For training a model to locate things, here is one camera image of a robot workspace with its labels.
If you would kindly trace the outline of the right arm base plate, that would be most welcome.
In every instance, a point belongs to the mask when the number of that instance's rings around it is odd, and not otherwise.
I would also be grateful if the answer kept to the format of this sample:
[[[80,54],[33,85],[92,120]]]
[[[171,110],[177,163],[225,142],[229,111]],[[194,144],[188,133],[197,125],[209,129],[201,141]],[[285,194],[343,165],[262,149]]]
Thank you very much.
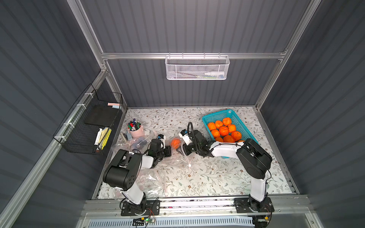
[[[235,198],[233,204],[237,213],[273,213],[275,211],[270,197],[265,197],[261,202],[255,200],[251,196]]]

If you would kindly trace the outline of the orange from cluster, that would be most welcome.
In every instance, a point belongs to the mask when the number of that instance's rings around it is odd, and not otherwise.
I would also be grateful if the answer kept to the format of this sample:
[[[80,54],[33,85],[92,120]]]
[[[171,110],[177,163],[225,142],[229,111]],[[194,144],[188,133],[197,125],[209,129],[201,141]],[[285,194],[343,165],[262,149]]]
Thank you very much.
[[[221,136],[219,130],[217,130],[217,129],[211,130],[211,134],[212,134],[214,139]]]

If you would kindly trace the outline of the clear pink-dotted zip-top bag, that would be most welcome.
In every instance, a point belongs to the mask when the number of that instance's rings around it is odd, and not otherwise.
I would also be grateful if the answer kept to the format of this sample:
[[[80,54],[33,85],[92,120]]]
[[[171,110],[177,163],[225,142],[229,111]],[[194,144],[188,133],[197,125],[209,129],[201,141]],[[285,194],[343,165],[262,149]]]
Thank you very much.
[[[124,143],[117,143],[112,146],[113,155],[116,156],[119,150],[126,150],[130,155],[133,153],[145,155],[145,151],[149,148],[152,139],[157,139],[157,135],[142,136],[140,138],[132,138]],[[167,141],[169,139],[171,138],[166,137],[165,146],[168,146]],[[168,191],[165,184],[166,174],[162,171],[162,167],[156,165],[156,167],[148,168],[148,164],[149,159],[146,159],[136,179],[138,187],[149,198],[167,196]]]

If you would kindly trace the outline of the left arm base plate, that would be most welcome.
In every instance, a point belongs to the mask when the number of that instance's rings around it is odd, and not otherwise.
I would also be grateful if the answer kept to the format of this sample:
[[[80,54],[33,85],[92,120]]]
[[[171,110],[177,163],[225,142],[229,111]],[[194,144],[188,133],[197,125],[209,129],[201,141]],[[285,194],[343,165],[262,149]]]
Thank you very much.
[[[157,216],[160,213],[160,201],[158,199],[142,200],[139,205],[122,201],[119,207],[121,216]]]

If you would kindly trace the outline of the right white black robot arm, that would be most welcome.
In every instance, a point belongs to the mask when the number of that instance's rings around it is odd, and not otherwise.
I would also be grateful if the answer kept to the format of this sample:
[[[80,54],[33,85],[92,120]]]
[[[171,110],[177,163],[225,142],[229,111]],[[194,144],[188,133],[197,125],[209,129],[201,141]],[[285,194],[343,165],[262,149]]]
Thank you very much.
[[[262,204],[267,197],[267,181],[271,178],[272,157],[255,140],[244,142],[208,141],[198,130],[182,130],[182,153],[186,156],[195,153],[202,157],[228,157],[238,159],[251,177],[251,205]]]

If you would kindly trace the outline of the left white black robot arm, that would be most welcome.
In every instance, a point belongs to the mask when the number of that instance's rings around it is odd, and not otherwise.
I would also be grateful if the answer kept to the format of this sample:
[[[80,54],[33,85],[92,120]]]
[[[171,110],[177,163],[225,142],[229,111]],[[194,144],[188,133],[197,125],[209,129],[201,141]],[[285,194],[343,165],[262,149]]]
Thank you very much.
[[[146,152],[119,149],[103,173],[103,182],[121,190],[128,203],[141,205],[146,196],[135,183],[140,171],[155,168],[163,158],[171,155],[171,146],[165,145],[162,139],[153,139]]]

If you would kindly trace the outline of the extra orange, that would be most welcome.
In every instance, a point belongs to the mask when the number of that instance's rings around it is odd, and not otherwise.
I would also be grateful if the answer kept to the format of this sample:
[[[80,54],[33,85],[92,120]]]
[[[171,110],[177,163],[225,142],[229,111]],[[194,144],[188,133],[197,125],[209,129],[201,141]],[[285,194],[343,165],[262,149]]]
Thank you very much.
[[[229,125],[227,125],[227,127],[229,129],[229,133],[232,133],[237,130],[236,125],[234,125],[234,124],[229,124]]]

